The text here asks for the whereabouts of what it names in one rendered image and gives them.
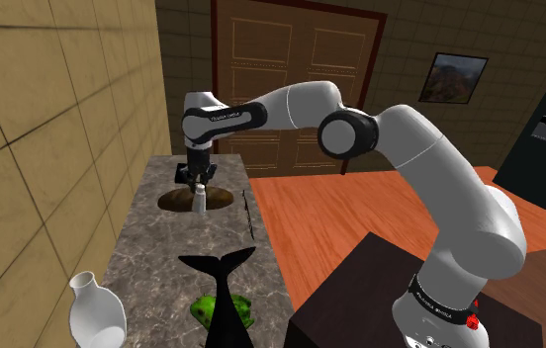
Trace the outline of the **dark robot stand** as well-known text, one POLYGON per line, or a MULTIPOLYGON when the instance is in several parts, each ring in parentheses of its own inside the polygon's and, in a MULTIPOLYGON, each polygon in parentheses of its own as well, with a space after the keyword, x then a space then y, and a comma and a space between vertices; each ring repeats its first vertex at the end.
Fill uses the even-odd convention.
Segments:
MULTIPOLYGON (((283 348, 407 348, 392 305, 422 261, 369 232, 289 320, 283 348)), ((490 348, 543 348, 542 326, 480 293, 490 348)))

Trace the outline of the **black whale tail figure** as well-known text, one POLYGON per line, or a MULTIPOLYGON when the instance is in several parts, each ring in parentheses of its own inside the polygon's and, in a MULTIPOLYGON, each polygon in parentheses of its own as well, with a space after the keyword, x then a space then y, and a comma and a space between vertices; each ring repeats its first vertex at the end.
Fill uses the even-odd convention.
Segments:
POLYGON ((256 247, 247 247, 228 253, 221 258, 203 255, 178 257, 187 266, 204 272, 216 280, 216 302, 205 348, 254 348, 231 299, 228 275, 246 261, 256 247))

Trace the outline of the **framed landscape wall picture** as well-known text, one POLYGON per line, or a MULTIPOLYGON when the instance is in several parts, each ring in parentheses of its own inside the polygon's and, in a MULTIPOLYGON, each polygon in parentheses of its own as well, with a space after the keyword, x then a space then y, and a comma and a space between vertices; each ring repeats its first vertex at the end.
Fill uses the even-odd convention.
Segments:
POLYGON ((487 57, 437 52, 421 88, 418 101, 468 104, 488 64, 487 57))

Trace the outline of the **green frog toy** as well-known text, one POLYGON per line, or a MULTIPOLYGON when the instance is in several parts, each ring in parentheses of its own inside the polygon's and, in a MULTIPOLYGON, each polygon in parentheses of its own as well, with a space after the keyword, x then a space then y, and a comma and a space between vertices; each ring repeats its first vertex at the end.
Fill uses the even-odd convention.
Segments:
MULTIPOLYGON (((251 317, 251 300, 236 294, 230 296, 244 327, 248 329, 254 323, 254 319, 251 317)), ((215 304, 216 298, 214 296, 202 294, 190 305, 190 313, 207 331, 210 330, 215 304)))

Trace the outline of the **white vase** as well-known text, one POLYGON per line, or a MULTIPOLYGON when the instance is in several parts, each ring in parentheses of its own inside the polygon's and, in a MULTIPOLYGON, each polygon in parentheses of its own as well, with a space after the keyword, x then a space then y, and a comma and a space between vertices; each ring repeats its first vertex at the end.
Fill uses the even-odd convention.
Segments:
POLYGON ((127 320, 121 300, 100 287, 91 271, 69 281, 75 295, 69 328, 79 348, 121 348, 127 338, 127 320))

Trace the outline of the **brown oval plate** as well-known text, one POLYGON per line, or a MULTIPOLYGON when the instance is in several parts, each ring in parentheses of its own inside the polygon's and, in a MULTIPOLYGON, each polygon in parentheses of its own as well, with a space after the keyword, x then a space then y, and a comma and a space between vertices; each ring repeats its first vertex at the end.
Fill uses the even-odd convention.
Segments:
MULTIPOLYGON (((185 213, 192 211, 194 193, 189 187, 178 188, 162 195, 157 205, 166 211, 185 213)), ((233 194, 225 189, 206 187, 206 209, 218 210, 231 205, 234 201, 233 194)))

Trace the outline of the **white shaker bottle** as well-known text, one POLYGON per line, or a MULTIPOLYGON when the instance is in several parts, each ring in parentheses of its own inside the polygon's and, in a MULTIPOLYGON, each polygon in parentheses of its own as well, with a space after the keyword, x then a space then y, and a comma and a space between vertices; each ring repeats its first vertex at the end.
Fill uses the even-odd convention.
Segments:
POLYGON ((197 183, 194 186, 194 195, 192 200, 192 211, 203 215, 207 210, 207 193, 204 184, 197 183))

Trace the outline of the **brown panelled door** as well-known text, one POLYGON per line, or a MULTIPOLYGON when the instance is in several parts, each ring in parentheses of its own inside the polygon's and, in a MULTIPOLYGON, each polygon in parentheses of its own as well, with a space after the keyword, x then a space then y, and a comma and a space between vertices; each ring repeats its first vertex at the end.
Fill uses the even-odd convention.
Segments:
MULTIPOLYGON (((297 82, 330 80, 360 109, 387 16, 310 0, 211 0, 214 93, 231 106, 297 82)), ((251 178, 339 174, 315 128, 241 131, 216 151, 241 156, 251 178)))

